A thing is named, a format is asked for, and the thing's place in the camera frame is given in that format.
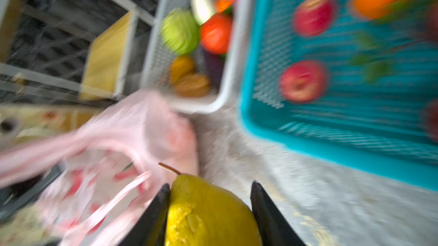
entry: basket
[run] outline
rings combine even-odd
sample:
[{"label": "basket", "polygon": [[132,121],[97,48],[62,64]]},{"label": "basket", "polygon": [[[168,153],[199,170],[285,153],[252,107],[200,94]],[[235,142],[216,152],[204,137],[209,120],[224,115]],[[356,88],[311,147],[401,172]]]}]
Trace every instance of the basket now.
[{"label": "basket", "polygon": [[[425,188],[438,189],[438,145],[423,126],[424,108],[438,97],[438,50],[421,43],[397,54],[396,73],[364,83],[349,60],[358,50],[354,32],[375,30],[401,38],[388,26],[373,26],[351,14],[349,0],[331,28],[313,38],[293,33],[291,15],[304,0],[257,0],[253,38],[244,77],[241,113],[257,136],[300,153]],[[278,81],[291,64],[325,63],[326,95],[307,105],[285,101]]]},{"label": "basket", "polygon": [[[221,108],[231,97],[238,73],[247,56],[248,34],[254,0],[238,0],[234,6],[233,32],[225,61],[220,89],[202,98],[183,98],[174,94],[169,85],[169,67],[175,59],[161,39],[161,22],[175,8],[190,8],[190,0],[160,0],[156,22],[151,32],[148,52],[141,77],[141,88],[159,89],[170,106],[184,113],[208,114]],[[201,48],[193,53],[197,71],[205,73]]]}]

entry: yellow board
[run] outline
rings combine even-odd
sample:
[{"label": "yellow board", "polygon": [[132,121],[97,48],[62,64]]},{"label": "yellow board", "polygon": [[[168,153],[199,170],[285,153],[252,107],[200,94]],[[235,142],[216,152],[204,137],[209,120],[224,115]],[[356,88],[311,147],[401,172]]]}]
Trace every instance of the yellow board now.
[{"label": "yellow board", "polygon": [[[126,51],[126,44],[129,41],[131,26],[133,26],[131,24],[133,15],[133,11],[129,11],[92,42],[82,79],[83,86],[114,93],[124,54],[129,53]],[[96,100],[106,97],[81,92],[79,98]]]}]

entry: purple eggplant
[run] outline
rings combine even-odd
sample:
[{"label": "purple eggplant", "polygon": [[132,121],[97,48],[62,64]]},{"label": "purple eggplant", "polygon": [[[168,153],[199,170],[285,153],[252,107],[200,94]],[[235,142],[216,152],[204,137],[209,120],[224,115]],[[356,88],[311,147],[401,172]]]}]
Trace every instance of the purple eggplant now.
[{"label": "purple eggplant", "polygon": [[220,82],[222,80],[224,59],[220,55],[213,55],[210,52],[202,49],[205,59],[205,69],[207,69],[207,75],[210,77],[211,82],[217,89],[220,88]]}]

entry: bag handle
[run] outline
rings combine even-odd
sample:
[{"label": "bag handle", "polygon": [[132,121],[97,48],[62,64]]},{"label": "bag handle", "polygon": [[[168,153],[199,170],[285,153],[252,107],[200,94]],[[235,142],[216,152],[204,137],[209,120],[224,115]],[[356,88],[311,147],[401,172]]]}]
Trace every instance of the bag handle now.
[{"label": "bag handle", "polygon": [[131,183],[126,185],[116,196],[97,209],[85,221],[72,228],[59,243],[59,246],[79,246],[87,233],[98,224],[126,195],[134,188],[145,182],[152,176],[150,171],[137,176]]}]

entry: white vegetable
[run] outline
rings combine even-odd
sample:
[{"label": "white vegetable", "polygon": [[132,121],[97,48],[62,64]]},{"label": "white vegetable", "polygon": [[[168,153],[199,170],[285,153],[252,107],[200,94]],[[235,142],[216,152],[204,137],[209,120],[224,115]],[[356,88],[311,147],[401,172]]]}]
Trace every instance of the white vegetable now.
[{"label": "white vegetable", "polygon": [[218,12],[214,0],[191,0],[191,6],[194,19],[199,25]]}]

